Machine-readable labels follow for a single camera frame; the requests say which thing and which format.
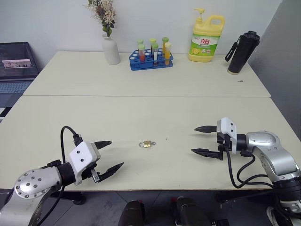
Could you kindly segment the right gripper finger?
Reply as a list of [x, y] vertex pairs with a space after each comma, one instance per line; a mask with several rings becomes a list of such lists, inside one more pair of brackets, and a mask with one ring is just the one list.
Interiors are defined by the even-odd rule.
[[200, 126], [194, 129], [197, 132], [202, 132], [202, 133], [212, 133], [217, 131], [217, 126]]
[[209, 151], [208, 149], [203, 148], [191, 149], [191, 151], [204, 157], [222, 160], [222, 152]]

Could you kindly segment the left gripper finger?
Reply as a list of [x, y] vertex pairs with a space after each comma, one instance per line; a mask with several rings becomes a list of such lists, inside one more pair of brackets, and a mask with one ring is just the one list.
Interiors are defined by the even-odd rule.
[[98, 179], [96, 181], [98, 183], [100, 183], [100, 182], [106, 180], [107, 178], [111, 177], [123, 166], [123, 164], [124, 164], [123, 162], [119, 163], [119, 164], [107, 169], [107, 171], [103, 174], [100, 174], [99, 172], [97, 172]]
[[97, 149], [102, 149], [108, 145], [111, 145], [112, 142], [111, 141], [97, 141], [94, 142], [94, 145], [96, 146]]

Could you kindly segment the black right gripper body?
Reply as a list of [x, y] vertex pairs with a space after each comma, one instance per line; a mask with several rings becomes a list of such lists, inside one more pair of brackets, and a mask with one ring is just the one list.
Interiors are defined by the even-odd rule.
[[217, 133], [218, 159], [223, 160], [223, 152], [232, 150], [232, 142], [228, 134]]

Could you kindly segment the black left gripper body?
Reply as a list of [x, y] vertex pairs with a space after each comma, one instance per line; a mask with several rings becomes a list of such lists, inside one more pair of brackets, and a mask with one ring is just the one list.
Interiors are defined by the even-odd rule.
[[99, 183], [100, 173], [95, 170], [96, 166], [96, 162], [89, 164], [87, 168], [81, 173], [82, 180], [92, 178], [95, 183]]

